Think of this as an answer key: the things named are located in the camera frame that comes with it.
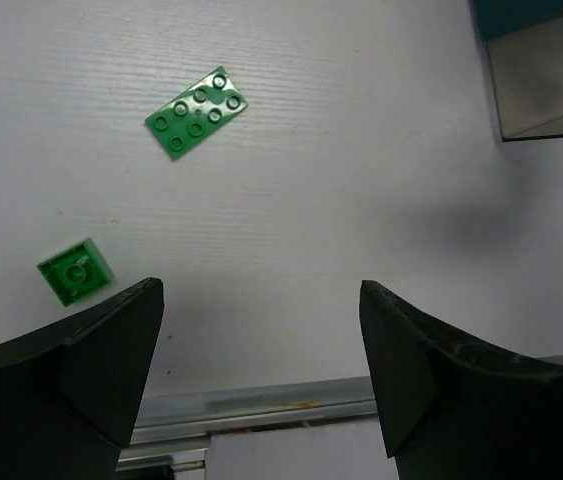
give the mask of lego piece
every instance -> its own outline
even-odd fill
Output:
[[[223,67],[192,85],[145,119],[172,160],[245,110],[245,101]]]
[[[90,239],[40,263],[37,268],[64,307],[112,282],[112,272]]]

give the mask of white table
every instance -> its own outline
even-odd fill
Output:
[[[143,119],[218,65],[250,107],[173,163]],[[0,0],[0,342],[146,276],[146,394],[367,373],[376,279],[563,353],[563,140],[501,146],[467,0]],[[113,289],[36,271],[91,237]]]

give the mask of brown stain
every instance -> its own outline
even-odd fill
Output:
[[[312,401],[309,401],[309,402],[290,402],[290,403],[284,403],[281,406],[287,407],[287,408],[298,408],[298,409],[301,409],[301,410],[309,410],[309,409],[315,408],[317,406],[317,401],[312,400]]]

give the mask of clear container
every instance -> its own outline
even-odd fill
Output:
[[[486,45],[504,141],[563,137],[563,15]]]

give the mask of teal object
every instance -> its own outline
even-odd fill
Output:
[[[473,0],[481,38],[489,42],[563,14],[563,0]]]
[[[40,263],[37,268],[65,307],[112,282],[112,272],[90,239]]]
[[[219,67],[145,119],[172,160],[196,147],[248,107]]]

